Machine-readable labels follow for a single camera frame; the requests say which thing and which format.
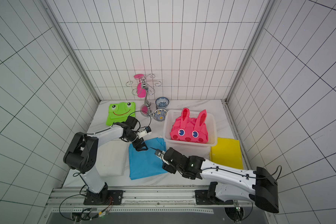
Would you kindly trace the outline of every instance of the small bowl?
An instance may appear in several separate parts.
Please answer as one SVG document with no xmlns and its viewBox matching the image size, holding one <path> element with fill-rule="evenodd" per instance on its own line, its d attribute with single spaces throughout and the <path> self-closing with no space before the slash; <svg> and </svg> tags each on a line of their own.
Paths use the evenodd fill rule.
<svg viewBox="0 0 336 224">
<path fill-rule="evenodd" d="M 155 105 L 157 106 L 157 108 L 166 108 L 169 104 L 169 100 L 166 97 L 160 97 L 158 99 L 156 99 L 155 101 Z"/>
<path fill-rule="evenodd" d="M 153 112 L 153 118 L 156 121 L 162 122 L 166 119 L 167 111 L 164 109 L 157 109 Z"/>
</svg>

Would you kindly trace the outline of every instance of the bunny ear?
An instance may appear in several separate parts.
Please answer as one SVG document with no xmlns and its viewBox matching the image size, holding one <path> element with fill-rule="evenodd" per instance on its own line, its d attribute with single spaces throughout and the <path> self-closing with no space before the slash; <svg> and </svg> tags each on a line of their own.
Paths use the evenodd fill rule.
<svg viewBox="0 0 336 224">
<path fill-rule="evenodd" d="M 182 110 L 182 116 L 181 116 L 181 128 L 185 128 L 188 122 L 188 118 L 189 118 L 189 109 L 188 108 L 184 108 Z"/>
<path fill-rule="evenodd" d="M 194 130 L 200 131 L 202 129 L 202 125 L 204 124 L 206 118 L 207 118 L 207 111 L 203 110 L 202 112 L 199 113 L 197 122 L 194 125 Z"/>
</svg>

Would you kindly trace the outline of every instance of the white plastic basket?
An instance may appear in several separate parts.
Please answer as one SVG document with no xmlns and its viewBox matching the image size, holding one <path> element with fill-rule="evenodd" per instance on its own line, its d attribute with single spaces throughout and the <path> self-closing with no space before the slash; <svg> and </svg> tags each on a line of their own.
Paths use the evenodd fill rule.
<svg viewBox="0 0 336 224">
<path fill-rule="evenodd" d="M 197 118 L 200 112 L 189 111 L 190 118 Z M 181 110 L 168 110 L 166 119 L 164 120 L 164 128 L 163 128 L 163 138 L 168 143 L 174 144 L 184 144 L 190 146 L 198 146 L 198 147 L 211 147 L 215 146 L 218 143 L 218 136 L 216 133 L 216 125 L 215 119 L 212 114 L 207 113 L 207 118 L 205 120 L 205 125 L 207 126 L 208 131 L 208 142 L 207 143 L 196 143 L 196 142 L 188 142 L 188 141 L 176 141 L 170 138 L 170 132 L 172 130 L 173 124 L 175 120 L 179 118 L 182 114 Z"/>
</svg>

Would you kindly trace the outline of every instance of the silver base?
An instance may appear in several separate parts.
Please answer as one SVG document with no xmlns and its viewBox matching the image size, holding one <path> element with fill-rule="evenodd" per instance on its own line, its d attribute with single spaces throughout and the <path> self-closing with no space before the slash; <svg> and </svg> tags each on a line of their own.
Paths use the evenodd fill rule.
<svg viewBox="0 0 336 224">
<path fill-rule="evenodd" d="M 146 106 L 145 104 L 141 106 L 141 114 L 145 117 L 153 116 L 153 111 L 152 106 Z"/>
</svg>

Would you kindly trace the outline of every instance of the yellow cloth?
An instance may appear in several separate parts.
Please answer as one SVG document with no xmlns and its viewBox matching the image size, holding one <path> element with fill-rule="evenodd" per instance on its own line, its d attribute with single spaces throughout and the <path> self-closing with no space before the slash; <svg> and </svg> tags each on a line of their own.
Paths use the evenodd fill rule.
<svg viewBox="0 0 336 224">
<path fill-rule="evenodd" d="M 231 138 L 218 138 L 218 144 L 211 147 L 210 160 L 220 165 L 243 169 L 239 141 Z"/>
</svg>

